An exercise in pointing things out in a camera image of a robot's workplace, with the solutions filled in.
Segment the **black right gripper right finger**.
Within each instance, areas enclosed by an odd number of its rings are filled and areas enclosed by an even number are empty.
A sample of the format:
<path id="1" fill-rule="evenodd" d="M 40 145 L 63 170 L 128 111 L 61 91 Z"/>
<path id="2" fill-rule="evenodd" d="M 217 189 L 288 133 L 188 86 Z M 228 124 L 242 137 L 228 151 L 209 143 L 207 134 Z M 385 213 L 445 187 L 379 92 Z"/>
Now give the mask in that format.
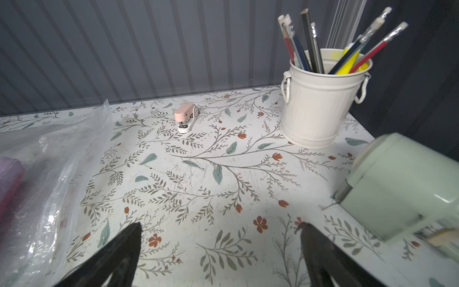
<path id="1" fill-rule="evenodd" d="M 312 287 L 383 287 L 314 225 L 302 222 L 301 247 Z"/>

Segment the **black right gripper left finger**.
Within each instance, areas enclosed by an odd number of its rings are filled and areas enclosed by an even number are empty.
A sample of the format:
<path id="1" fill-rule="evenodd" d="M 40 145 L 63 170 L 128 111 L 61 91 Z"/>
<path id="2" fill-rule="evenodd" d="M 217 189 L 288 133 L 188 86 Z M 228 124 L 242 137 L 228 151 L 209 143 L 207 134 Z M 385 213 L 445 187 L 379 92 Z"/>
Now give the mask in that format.
<path id="1" fill-rule="evenodd" d="M 135 222 L 126 227 L 100 251 L 89 258 L 57 287 L 131 287 L 142 243 L 142 226 Z"/>

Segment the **clear plastic vacuum bag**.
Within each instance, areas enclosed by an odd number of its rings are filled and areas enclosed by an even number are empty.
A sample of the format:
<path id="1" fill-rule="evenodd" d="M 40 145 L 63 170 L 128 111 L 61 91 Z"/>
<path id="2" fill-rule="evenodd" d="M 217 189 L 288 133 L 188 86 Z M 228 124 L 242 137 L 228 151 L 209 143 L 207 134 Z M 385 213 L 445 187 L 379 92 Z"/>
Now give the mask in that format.
<path id="1" fill-rule="evenodd" d="M 2 286 L 50 287 L 60 280 L 78 202 L 111 134 L 107 102 L 84 116 L 1 134 L 1 157 L 25 168 L 1 217 Z"/>

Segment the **purple trousers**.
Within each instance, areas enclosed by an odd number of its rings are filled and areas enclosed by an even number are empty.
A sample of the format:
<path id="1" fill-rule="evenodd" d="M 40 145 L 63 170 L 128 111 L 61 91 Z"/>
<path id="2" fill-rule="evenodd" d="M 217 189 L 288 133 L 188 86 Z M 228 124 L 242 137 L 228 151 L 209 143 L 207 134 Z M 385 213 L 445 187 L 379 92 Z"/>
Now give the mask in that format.
<path id="1" fill-rule="evenodd" d="M 20 187 L 25 168 L 18 159 L 1 157 L 1 217 Z"/>

